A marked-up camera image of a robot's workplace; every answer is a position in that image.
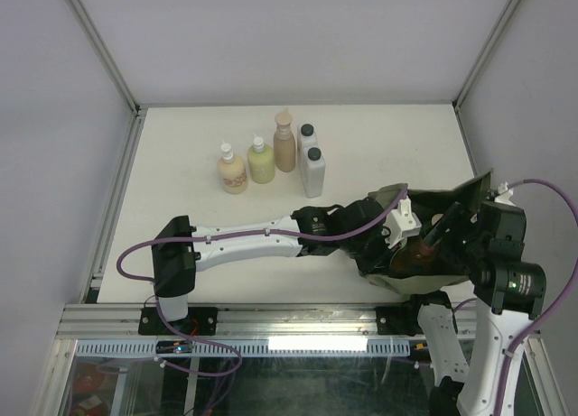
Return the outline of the small tan pump bottle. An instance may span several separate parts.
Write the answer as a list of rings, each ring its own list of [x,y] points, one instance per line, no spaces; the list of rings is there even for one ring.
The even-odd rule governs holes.
[[[224,190],[229,194],[240,194],[247,189],[248,177],[243,159],[233,151],[230,143],[220,146],[218,172]]]

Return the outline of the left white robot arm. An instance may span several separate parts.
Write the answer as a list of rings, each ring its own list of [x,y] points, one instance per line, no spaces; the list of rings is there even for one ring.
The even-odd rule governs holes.
[[[152,247],[157,321],[173,334],[186,329],[188,295],[198,272],[261,257],[328,256],[341,250],[369,273],[390,259],[401,239],[395,213],[371,198],[347,207],[307,206],[253,226],[191,226],[188,217],[175,217]]]

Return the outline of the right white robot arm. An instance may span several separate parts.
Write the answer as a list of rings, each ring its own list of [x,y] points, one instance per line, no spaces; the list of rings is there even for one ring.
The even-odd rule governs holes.
[[[432,415],[511,415],[529,328],[541,314],[544,269],[522,259],[527,228],[516,206],[485,201],[477,213],[453,203],[416,241],[404,248],[407,265],[442,264],[461,272],[476,296],[475,342],[463,354],[454,313],[443,291],[416,294],[404,321],[423,332],[431,358]]]

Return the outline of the white bottle dark cap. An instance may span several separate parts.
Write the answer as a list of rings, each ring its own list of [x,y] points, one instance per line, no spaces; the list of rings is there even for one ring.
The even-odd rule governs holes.
[[[297,149],[299,151],[316,146],[318,143],[316,131],[313,125],[303,124],[297,131]]]
[[[300,171],[306,196],[309,199],[320,197],[326,171],[326,162],[320,148],[311,146],[303,150]]]

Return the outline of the amber bottle pink cap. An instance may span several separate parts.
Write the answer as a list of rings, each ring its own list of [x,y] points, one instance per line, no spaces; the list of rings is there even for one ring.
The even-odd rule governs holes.
[[[422,241],[407,243],[394,254],[389,271],[394,277],[402,279],[431,275],[437,255],[436,247],[427,246]]]

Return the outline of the beige pump bottle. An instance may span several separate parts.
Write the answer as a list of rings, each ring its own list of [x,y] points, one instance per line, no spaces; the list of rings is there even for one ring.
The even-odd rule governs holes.
[[[292,130],[293,116],[285,108],[275,115],[274,156],[276,167],[291,172],[296,164],[296,142]]]

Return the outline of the olive green canvas bag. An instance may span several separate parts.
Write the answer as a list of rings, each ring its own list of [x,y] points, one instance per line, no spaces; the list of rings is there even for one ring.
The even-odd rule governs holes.
[[[454,203],[463,205],[463,215],[457,227],[466,217],[473,218],[480,209],[480,205],[487,199],[491,187],[491,172],[485,171],[478,176],[463,182],[451,190],[409,190],[406,199],[412,201],[412,209],[422,223],[419,236],[408,237],[392,251],[394,254],[407,243],[422,241],[422,238],[431,230],[446,210]],[[386,288],[398,294],[426,294],[440,290],[444,286],[453,286],[466,281],[466,274],[458,272],[451,265],[451,230],[448,231],[437,245],[428,245],[438,249],[437,259],[433,265],[432,274],[396,278],[389,271],[389,267],[377,273],[360,274],[371,284]]]

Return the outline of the yellow-green lotion bottle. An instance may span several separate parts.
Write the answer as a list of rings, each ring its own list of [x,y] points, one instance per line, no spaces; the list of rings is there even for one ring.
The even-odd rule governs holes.
[[[247,150],[247,163],[253,182],[267,184],[275,177],[273,148],[261,136],[254,136]]]

